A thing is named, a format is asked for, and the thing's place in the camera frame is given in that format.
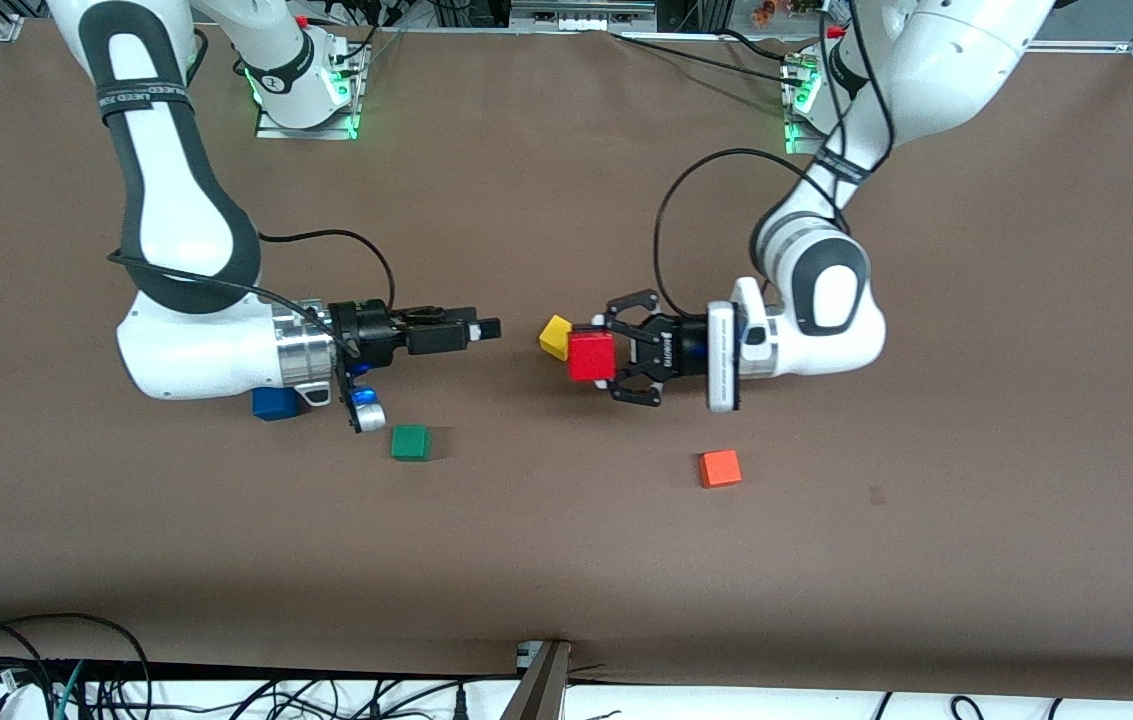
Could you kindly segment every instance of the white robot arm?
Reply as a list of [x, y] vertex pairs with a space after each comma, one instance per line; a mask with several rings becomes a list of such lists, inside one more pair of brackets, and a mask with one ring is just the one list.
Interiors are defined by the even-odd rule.
[[[667, 379], [704, 374], [709, 410], [726, 413], [739, 409], [740, 379], [847, 372], [881, 354], [886, 320], [874, 300], [871, 264], [834, 220], [891, 150], [966, 122], [988, 104], [1053, 0], [828, 5], [853, 27], [832, 48], [830, 67], [820, 46], [795, 58], [808, 83], [785, 90], [791, 113], [825, 142], [802, 181], [759, 220], [750, 246], [781, 304], [768, 306], [752, 277], [735, 281], [730, 300], [709, 302], [704, 317], [662, 315], [650, 291], [612, 300], [612, 310], [640, 305], [653, 315], [634, 327], [611, 311], [579, 332], [602, 327], [625, 334], [631, 363], [593, 373], [572, 369], [574, 379], [607, 387], [617, 400], [658, 405]], [[832, 94], [849, 108], [841, 118]], [[642, 332], [653, 327], [665, 340]], [[634, 375], [654, 387], [634, 392], [622, 386]]]
[[[332, 82], [346, 61], [346, 41], [298, 27], [284, 0], [201, 0], [199, 8], [223, 23], [261, 103], [279, 122], [313, 126], [347, 102]], [[361, 432], [382, 427], [384, 416], [374, 392], [353, 380], [391, 363], [397, 347], [451, 351], [499, 337], [499, 321], [478, 320], [471, 307], [263, 300], [252, 291], [259, 281], [259, 234], [219, 186], [191, 113], [187, 1], [50, 0], [50, 9], [95, 82], [122, 166], [121, 248], [110, 257], [127, 265], [138, 293], [117, 341], [146, 396], [191, 400], [292, 388], [320, 406], [334, 397], [333, 374]]]

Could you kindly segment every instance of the black cable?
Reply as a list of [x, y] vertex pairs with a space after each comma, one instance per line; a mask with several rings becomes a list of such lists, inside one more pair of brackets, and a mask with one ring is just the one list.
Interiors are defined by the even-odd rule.
[[966, 720], [959, 712], [959, 705], [960, 703], [963, 702], [970, 705], [970, 710], [974, 710], [976, 720], [983, 720], [983, 712], [979, 711], [979, 706], [977, 705], [977, 703], [970, 700], [968, 696], [964, 696], [964, 694], [955, 694], [955, 696], [953, 696], [953, 700], [949, 701], [949, 712], [953, 714], [953, 720]]
[[37, 688], [40, 688], [42, 694], [42, 700], [44, 700], [46, 703], [46, 715], [51, 717], [54, 713], [54, 701], [51, 700], [51, 697], [53, 697], [54, 694], [54, 685], [50, 679], [50, 672], [49, 670], [46, 670], [46, 666], [44, 664], [44, 662], [42, 662], [41, 653], [37, 652], [37, 649], [34, 647], [34, 644], [28, 642], [28, 638], [23, 637], [23, 634], [18, 633], [18, 630], [12, 628], [12, 626], [10, 625], [12, 625], [12, 621], [0, 622], [0, 632], [9, 635], [9, 637], [12, 637], [14, 641], [22, 644], [23, 650], [25, 650], [28, 653], [28, 657], [31, 657], [32, 662], [34, 662], [34, 664], [36, 666], [36, 671], [34, 672], [34, 684], [37, 685]]
[[263, 697], [264, 693], [269, 692], [269, 689], [274, 688], [275, 685], [276, 680], [269, 680], [263, 685], [261, 685], [258, 688], [255, 688], [255, 692], [250, 693], [249, 696], [246, 696], [246, 700], [241, 701], [240, 703], [237, 703], [237, 710], [233, 710], [233, 713], [228, 717], [228, 720], [237, 720], [238, 717], [242, 715], [242, 712], [246, 712], [246, 708], [249, 708], [252, 703]]
[[206, 33], [201, 32], [201, 28], [191, 28], [191, 34], [201, 39], [201, 44], [197, 45], [197, 54], [191, 59], [191, 65], [188, 65], [187, 85], [191, 85], [191, 78], [197, 77], [201, 61], [206, 59], [206, 50], [210, 50], [210, 37], [206, 37]]
[[654, 264], [654, 282], [656, 283], [656, 287], [659, 288], [659, 295], [663, 296], [663, 299], [668, 304], [668, 307], [671, 307], [672, 311], [674, 311], [674, 313], [681, 315], [682, 317], [704, 319], [706, 317], [706, 315], [685, 313], [684, 310], [681, 310], [681, 306], [679, 306], [675, 300], [672, 300], [672, 296], [668, 295], [668, 288], [665, 286], [665, 282], [663, 282], [663, 270], [659, 263], [659, 236], [661, 236], [659, 231], [661, 228], [663, 227], [663, 214], [665, 214], [665, 211], [668, 209], [668, 202], [672, 201], [672, 196], [674, 196], [674, 193], [676, 193], [678, 188], [681, 187], [681, 183], [685, 183], [685, 178], [689, 178], [691, 173], [695, 172], [695, 170], [698, 170], [699, 168], [702, 168], [704, 166], [712, 163], [713, 160], [729, 158], [731, 155], [752, 155], [753, 158], [770, 160], [773, 163], [782, 166], [787, 170], [790, 170], [790, 172], [793, 172], [795, 176], [798, 176], [800, 183], [801, 181], [810, 183], [810, 187], [816, 188], [819, 192], [819, 195], [823, 195], [823, 198], [828, 201], [828, 205], [830, 205], [832, 207], [832, 214], [834, 215], [832, 218], [832, 222], [838, 225], [840, 228], [842, 229], [842, 232], [850, 234], [850, 225], [846, 225], [846, 218], [844, 218], [844, 215], [841, 214], [841, 210], [837, 209], [836, 201], [833, 200], [830, 195], [828, 195], [827, 190], [824, 190], [823, 187], [819, 187], [818, 184], [813, 181], [813, 179], [810, 179], [810, 176], [809, 173], [806, 172], [806, 170], [794, 166], [793, 163], [791, 163], [790, 160], [780, 158], [778, 155], [773, 155], [770, 152], [764, 150], [753, 150], [752, 147], [731, 147], [730, 150], [718, 150], [717, 152], [713, 152], [713, 154], [695, 161], [692, 166], [690, 166], [685, 170], [682, 170], [681, 175], [678, 176], [678, 178], [674, 181], [672, 181], [672, 187], [668, 188], [668, 192], [666, 192], [665, 195], [663, 195], [663, 200], [659, 201], [659, 209], [656, 211], [656, 215], [654, 215], [654, 235], [651, 238], [651, 252], [650, 252], [651, 261]]
[[350, 717], [348, 717], [348, 720], [357, 720], [357, 717], [361, 717], [363, 712], [370, 710], [370, 708], [376, 708], [380, 703], [380, 698], [386, 696], [389, 691], [395, 688], [397, 685], [400, 684], [402, 684], [401, 680], [392, 680], [390, 683], [383, 683], [383, 680], [375, 680], [375, 692], [370, 694], [370, 700], [366, 701], [366, 705], [357, 708], [357, 711], [353, 712], [353, 714], [351, 714]]
[[393, 302], [397, 300], [397, 278], [393, 277], [393, 269], [387, 264], [387, 259], [384, 259], [383, 252], [380, 252], [378, 247], [375, 247], [374, 242], [366, 240], [365, 236], [352, 231], [341, 231], [341, 229], [327, 229], [327, 231], [313, 231], [313, 232], [299, 232], [299, 234], [259, 234], [259, 239], [262, 242], [299, 242], [309, 240], [314, 237], [327, 237], [327, 236], [342, 236], [351, 237], [352, 240], [357, 240], [366, 246], [375, 255], [375, 259], [380, 261], [380, 265], [384, 269], [384, 278], [387, 279], [387, 308], [392, 310]]
[[[130, 643], [133, 651], [135, 651], [135, 655], [138, 657], [138, 659], [140, 660], [142, 669], [144, 669], [144, 680], [145, 684], [147, 685], [147, 697], [145, 701], [144, 720], [150, 720], [150, 715], [153, 714], [153, 675], [151, 675], [150, 672], [150, 658], [147, 657], [147, 653], [144, 652], [144, 646], [140, 644], [138, 638], [135, 637], [135, 634], [130, 633], [130, 630], [127, 630], [122, 625], [119, 625], [112, 620], [108, 620], [107, 618], [100, 618], [100, 616], [97, 615], [87, 615], [87, 612], [41, 612], [41, 615], [24, 615], [19, 616], [19, 618], [12, 618], [10, 620], [0, 621], [0, 629], [5, 628], [5, 632], [8, 632], [8, 634], [10, 634], [14, 633], [14, 630], [10, 630], [10, 626], [24, 622], [32, 622], [36, 620], [83, 620], [86, 622], [104, 626], [104, 628], [108, 628], [110, 630], [113, 630], [113, 633], [122, 635], [122, 637], [126, 638], [126, 642]], [[35, 652], [35, 650], [32, 650], [31, 644], [27, 644], [26, 649], [29, 650], [29, 652]], [[49, 705], [50, 702], [49, 698], [51, 694], [54, 693], [51, 693], [50, 688], [48, 687], [46, 694], [48, 694], [48, 705]]]
[[781, 56], [778, 53], [772, 53], [770, 50], [766, 49], [766, 46], [755, 44], [752, 40], [749, 40], [749, 37], [744, 36], [744, 33], [734, 31], [730, 27], [723, 27], [719, 31], [714, 32], [713, 35], [725, 35], [726, 37], [734, 37], [740, 42], [741, 45], [748, 46], [749, 50], [752, 50], [753, 53], [756, 54], [763, 56], [763, 58], [766, 58], [768, 60], [776, 60], [780, 61], [781, 63], [782, 61], [784, 61], [784, 56]]
[[291, 696], [288, 697], [287, 701], [282, 703], [281, 708], [273, 708], [273, 711], [269, 712], [269, 715], [266, 715], [265, 720], [278, 720], [278, 718], [282, 715], [282, 712], [286, 711], [287, 708], [290, 708], [291, 705], [295, 705], [295, 702], [304, 693], [309, 692], [309, 688], [313, 687], [313, 685], [318, 684], [322, 680], [309, 680], [309, 683], [307, 683], [306, 685], [304, 685], [304, 687], [301, 687], [300, 689], [298, 689], [296, 693], [291, 694]]
[[709, 58], [702, 58], [702, 56], [693, 56], [693, 54], [690, 54], [690, 53], [682, 53], [681, 50], [674, 50], [674, 49], [672, 49], [672, 46], [656, 45], [656, 44], [653, 44], [653, 42], [647, 42], [647, 41], [644, 41], [644, 40], [638, 40], [636, 37], [624, 37], [622, 35], [615, 35], [615, 33], [611, 33], [611, 36], [615, 37], [616, 40], [622, 40], [622, 41], [627, 42], [630, 45], [645, 46], [645, 49], [648, 49], [648, 50], [658, 50], [659, 53], [667, 53], [667, 54], [671, 54], [671, 56], [679, 56], [679, 58], [684, 58], [684, 59], [688, 59], [688, 60], [696, 60], [698, 63], [713, 65], [713, 67], [723, 68], [723, 69], [727, 69], [727, 70], [735, 70], [735, 73], [743, 73], [746, 76], [753, 76], [753, 77], [759, 77], [759, 78], [764, 78], [764, 79], [773, 79], [775, 82], [781, 82], [781, 83], [784, 83], [784, 85], [791, 85], [791, 86], [800, 86], [800, 85], [802, 85], [802, 82], [799, 81], [799, 79], [796, 79], [796, 78], [786, 78], [786, 77], [780, 77], [780, 76], [772, 76], [772, 74], [769, 74], [769, 73], [763, 73], [763, 71], [758, 71], [758, 70], [753, 70], [753, 69], [749, 69], [749, 68], [741, 68], [741, 67], [739, 67], [739, 65], [723, 63], [721, 60], [713, 60], [713, 59], [709, 59]]
[[881, 696], [881, 703], [877, 706], [877, 712], [874, 712], [874, 720], [881, 720], [881, 714], [886, 712], [886, 703], [891, 702], [891, 696], [895, 693], [886, 693]]
[[337, 61], [337, 63], [342, 63], [344, 60], [355, 58], [357, 53], [360, 53], [367, 45], [370, 44], [370, 39], [375, 37], [375, 31], [378, 31], [378, 28], [380, 26], [370, 26], [370, 32], [366, 33], [366, 37], [363, 39], [363, 41], [359, 42], [357, 46], [355, 46], [352, 50], [348, 50], [347, 53], [342, 56], [338, 56], [337, 59], [334, 59], [334, 61]]
[[252, 293], [252, 295], [258, 295], [259, 297], [266, 297], [269, 300], [276, 302], [278, 305], [290, 310], [297, 316], [305, 320], [314, 328], [318, 329], [320, 332], [330, 338], [330, 341], [334, 342], [334, 346], [341, 351], [346, 351], [350, 357], [359, 357], [360, 353], [357, 351], [351, 345], [348, 345], [342, 337], [339, 337], [338, 332], [334, 332], [329, 324], [322, 322], [310, 313], [307, 307], [297, 304], [295, 300], [290, 300], [287, 297], [278, 295], [271, 290], [265, 290], [263, 287], [254, 286], [254, 283], [237, 283], [232, 281], [227, 281], [225, 279], [213, 278], [210, 276], [203, 276], [202, 273], [190, 273], [187, 270], [177, 270], [173, 268], [167, 268], [164, 265], [154, 265], [147, 260], [140, 259], [128, 259], [128, 256], [122, 255], [120, 249], [114, 249], [105, 255], [109, 263], [117, 263], [118, 265], [127, 265], [127, 268], [138, 268], [140, 270], [150, 270], [150, 272], [160, 273], [163, 276], [170, 276], [172, 278], [182, 278], [186, 281], [193, 281], [196, 283], [208, 283], [208, 286], [225, 287], [231, 288], [231, 290], [240, 290], [246, 293]]
[[458, 687], [458, 685], [462, 685], [466, 683], [478, 683], [482, 680], [505, 680], [508, 678], [510, 678], [510, 676], [508, 675], [483, 675], [478, 676], [478, 678], [465, 678], [462, 680], [452, 680], [451, 683], [442, 683], [441, 685], [434, 685], [434, 687], [432, 688], [420, 691], [418, 693], [412, 694], [412, 696], [410, 696], [409, 698], [398, 702], [397, 705], [389, 708], [387, 711], [384, 712], [383, 717], [397, 717], [398, 712], [401, 712], [402, 708], [410, 705], [410, 703], [428, 697], [431, 694]]
[[859, 45], [860, 58], [864, 60], [864, 73], [868, 76], [868, 83], [874, 86], [874, 95], [877, 96], [877, 105], [881, 109], [881, 118], [886, 119], [886, 152], [883, 152], [881, 159], [877, 160], [872, 168], [869, 168], [869, 172], [876, 173], [877, 168], [881, 168], [881, 163], [885, 163], [891, 158], [891, 152], [895, 150], [895, 120], [891, 118], [891, 110], [886, 108], [886, 96], [881, 94], [881, 86], [877, 83], [877, 73], [874, 71], [872, 60], [868, 59], [868, 49], [864, 46], [864, 33], [859, 27], [859, 12], [855, 12], [855, 0], [849, 0], [846, 6], [850, 9], [851, 26], [855, 28], [855, 44]]

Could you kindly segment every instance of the brown table surface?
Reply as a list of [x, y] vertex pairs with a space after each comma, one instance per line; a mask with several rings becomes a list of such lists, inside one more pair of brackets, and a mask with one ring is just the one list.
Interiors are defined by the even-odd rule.
[[[697, 381], [661, 410], [613, 403], [535, 336], [651, 283], [682, 168], [780, 146], [770, 83], [600, 33], [412, 33], [370, 68], [360, 139], [261, 141], [210, 36], [197, 118], [258, 228], [366, 232], [401, 305], [476, 305], [505, 338], [370, 375], [393, 423], [438, 429], [429, 464], [340, 409], [261, 423], [246, 397], [140, 396], [113, 341], [133, 287], [104, 261], [112, 146], [54, 27], [28, 23], [0, 45], [0, 616], [108, 615], [163, 661], [502, 671], [554, 635], [616, 680], [1133, 697], [1126, 56], [1030, 56], [976, 120], [896, 152], [849, 213], [885, 355], [746, 383], [716, 416]], [[730, 159], [685, 185], [682, 302], [749, 272], [791, 183]], [[383, 294], [341, 238], [264, 252], [286, 295]], [[744, 482], [704, 491], [695, 457], [723, 447]]]

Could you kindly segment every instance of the black band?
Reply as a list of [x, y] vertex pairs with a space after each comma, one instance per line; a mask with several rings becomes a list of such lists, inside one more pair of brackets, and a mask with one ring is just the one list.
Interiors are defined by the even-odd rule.
[[95, 86], [99, 118], [108, 124], [112, 113], [127, 110], [150, 110], [154, 102], [188, 102], [188, 90], [182, 83], [160, 79], [119, 79]]
[[[90, 66], [91, 77], [95, 78], [95, 86], [99, 95], [103, 99], [114, 88], [126, 87], [185, 87], [184, 68], [179, 67], [170, 37], [167, 33], [165, 24], [153, 12], [142, 5], [128, 3], [128, 1], [112, 0], [109, 3], [92, 5], [86, 12], [82, 14], [77, 23], [77, 33], [80, 37], [82, 50], [86, 56], [86, 63]], [[112, 37], [128, 35], [137, 37], [144, 45], [145, 53], [153, 61], [154, 77], [145, 79], [122, 79], [117, 78], [113, 68], [112, 54], [109, 44]], [[229, 232], [232, 234], [232, 251], [227, 263], [220, 268], [214, 277], [235, 283], [255, 283], [259, 279], [259, 234], [255, 232], [255, 225], [246, 217], [236, 202], [228, 197], [228, 193], [219, 186], [213, 170], [210, 169], [210, 160], [206, 159], [206, 150], [201, 145], [201, 135], [197, 133], [197, 124], [191, 115], [191, 104], [188, 104], [187, 92], [159, 92], [154, 96], [150, 92], [146, 102], [173, 100], [169, 102], [170, 122], [174, 126], [174, 132], [179, 137], [179, 149], [188, 163], [191, 178], [197, 183], [197, 187], [205, 193], [206, 200], [223, 218], [228, 225]], [[119, 102], [130, 102], [118, 98]], [[140, 170], [140, 160], [135, 147], [135, 138], [131, 136], [130, 122], [123, 110], [142, 108], [116, 108], [112, 105], [107, 112], [101, 109], [105, 117], [105, 125], [110, 135], [113, 136], [113, 150], [117, 151], [118, 163], [122, 166], [122, 178], [126, 181], [126, 213], [122, 217], [121, 252], [128, 259], [146, 259], [144, 247], [140, 245], [140, 220], [144, 214], [145, 181], [144, 172]], [[179, 279], [163, 276], [155, 270], [127, 266], [126, 272], [131, 276], [137, 290], [145, 293], [159, 305], [176, 311], [176, 313], [205, 314], [218, 313], [220, 310], [232, 306], [247, 295], [246, 290], [227, 290], [219, 286], [208, 283], [190, 283], [179, 281]]]
[[[845, 265], [855, 273], [855, 300], [850, 306], [850, 314], [840, 325], [821, 325], [813, 317], [813, 288], [819, 276], [828, 268]], [[793, 311], [798, 317], [798, 329], [806, 336], [841, 334], [854, 322], [859, 311], [859, 300], [864, 296], [864, 283], [868, 282], [868, 257], [859, 246], [845, 238], [830, 237], [815, 243], [802, 252], [793, 265]]]
[[255, 78], [256, 85], [259, 85], [267, 92], [272, 92], [274, 95], [282, 95], [284, 92], [291, 91], [291, 86], [296, 79], [309, 71], [315, 56], [313, 37], [304, 31], [300, 31], [300, 36], [304, 37], [304, 46], [301, 46], [300, 53], [290, 63], [282, 65], [281, 68], [265, 70], [242, 60], [246, 71]]
[[828, 53], [828, 63], [832, 65], [832, 67], [828, 68], [828, 73], [832, 74], [832, 78], [837, 82], [837, 85], [846, 88], [846, 95], [850, 95], [850, 99], [854, 100], [855, 95], [859, 95], [859, 91], [862, 90], [863, 86], [868, 85], [868, 78], [858, 76], [858, 74], [854, 74], [853, 70], [847, 68], [845, 60], [841, 59], [840, 50], [841, 42], [837, 42], [836, 45], [832, 46], [832, 50]]
[[832, 154], [827, 145], [823, 145], [816, 151], [813, 161], [816, 161], [816, 164], [827, 168], [828, 172], [835, 173], [837, 179], [845, 183], [863, 184], [874, 173], [872, 170], [860, 168], [858, 164], [851, 163], [850, 160], [842, 158], [842, 155]]

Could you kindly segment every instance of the green led light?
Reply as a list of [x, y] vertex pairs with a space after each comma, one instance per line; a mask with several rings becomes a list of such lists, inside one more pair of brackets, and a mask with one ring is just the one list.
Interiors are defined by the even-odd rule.
[[798, 151], [798, 128], [792, 122], [784, 122], [784, 151], [795, 155]]

